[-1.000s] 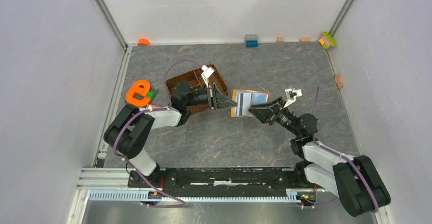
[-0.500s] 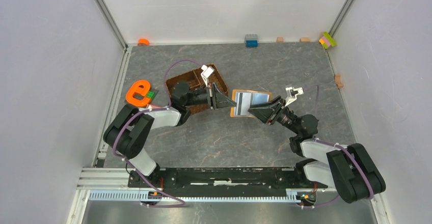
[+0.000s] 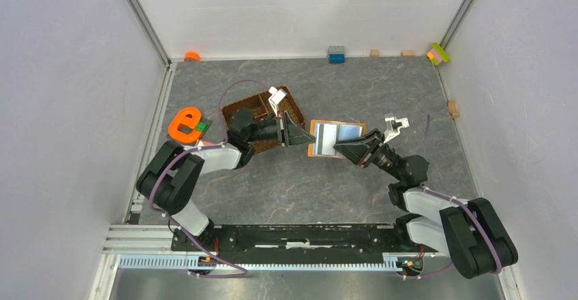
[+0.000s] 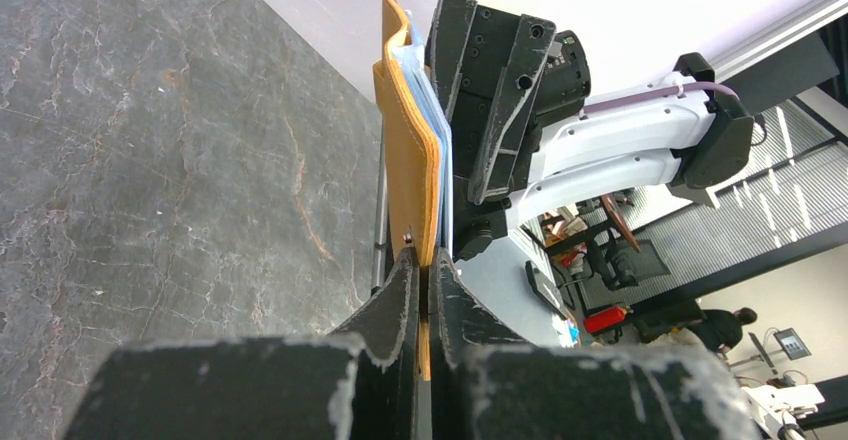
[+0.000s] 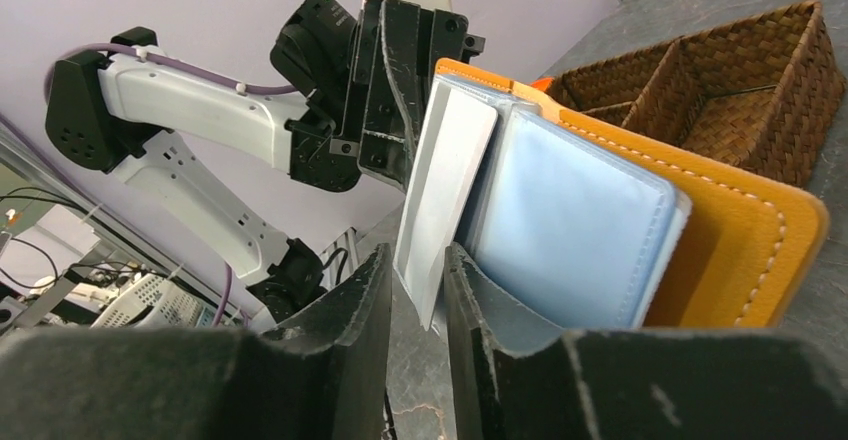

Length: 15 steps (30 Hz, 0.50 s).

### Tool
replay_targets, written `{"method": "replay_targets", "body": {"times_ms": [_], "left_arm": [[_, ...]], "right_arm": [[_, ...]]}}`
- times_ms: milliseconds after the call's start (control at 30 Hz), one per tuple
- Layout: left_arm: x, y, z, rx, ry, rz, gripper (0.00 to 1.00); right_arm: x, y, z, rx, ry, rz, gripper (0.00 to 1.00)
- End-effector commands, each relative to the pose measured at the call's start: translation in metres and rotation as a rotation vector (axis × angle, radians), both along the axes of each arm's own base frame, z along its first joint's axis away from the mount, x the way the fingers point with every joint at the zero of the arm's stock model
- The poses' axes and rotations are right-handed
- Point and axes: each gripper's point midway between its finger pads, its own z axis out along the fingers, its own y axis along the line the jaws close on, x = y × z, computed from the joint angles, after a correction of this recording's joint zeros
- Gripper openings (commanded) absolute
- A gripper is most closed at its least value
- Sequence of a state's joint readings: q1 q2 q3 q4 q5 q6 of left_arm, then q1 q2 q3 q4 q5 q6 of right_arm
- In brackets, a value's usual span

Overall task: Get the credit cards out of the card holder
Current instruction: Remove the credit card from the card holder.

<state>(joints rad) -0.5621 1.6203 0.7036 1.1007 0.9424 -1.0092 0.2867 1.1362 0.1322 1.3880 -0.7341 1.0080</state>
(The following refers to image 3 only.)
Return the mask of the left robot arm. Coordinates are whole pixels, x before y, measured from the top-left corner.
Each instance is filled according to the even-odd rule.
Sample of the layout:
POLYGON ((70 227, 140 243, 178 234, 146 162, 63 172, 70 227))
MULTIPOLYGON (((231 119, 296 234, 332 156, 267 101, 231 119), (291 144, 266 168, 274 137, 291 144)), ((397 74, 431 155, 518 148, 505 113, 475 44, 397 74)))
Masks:
POLYGON ((186 230, 192 246, 207 250, 214 242, 214 223, 192 200, 199 176, 244 167, 256 152, 252 143, 264 140, 288 147, 314 143, 316 138, 286 110, 258 121, 250 109, 242 108, 233 114, 226 139, 219 144, 185 147, 172 140, 165 142, 140 174, 136 190, 153 209, 186 230))

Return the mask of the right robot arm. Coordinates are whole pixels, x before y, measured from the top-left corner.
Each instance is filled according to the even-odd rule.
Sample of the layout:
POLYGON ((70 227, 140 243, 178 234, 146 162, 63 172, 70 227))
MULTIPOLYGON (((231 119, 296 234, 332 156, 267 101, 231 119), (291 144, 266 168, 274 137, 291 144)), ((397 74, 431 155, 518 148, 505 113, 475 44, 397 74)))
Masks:
POLYGON ((379 130, 338 141, 333 148, 357 166, 373 164, 395 178, 389 198, 406 212, 395 222, 393 240, 399 249, 410 251, 419 244, 436 250, 466 279, 499 274, 518 263, 517 248, 490 201, 461 200, 427 187, 429 162, 423 156, 400 156, 379 130))

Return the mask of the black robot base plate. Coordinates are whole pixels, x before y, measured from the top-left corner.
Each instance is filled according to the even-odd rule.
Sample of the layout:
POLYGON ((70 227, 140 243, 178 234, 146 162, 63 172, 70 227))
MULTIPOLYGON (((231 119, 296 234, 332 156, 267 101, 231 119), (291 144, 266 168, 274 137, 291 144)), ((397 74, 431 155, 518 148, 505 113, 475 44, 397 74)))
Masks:
POLYGON ((201 245, 242 264, 372 264, 384 253, 418 253, 393 224, 223 224, 201 245))

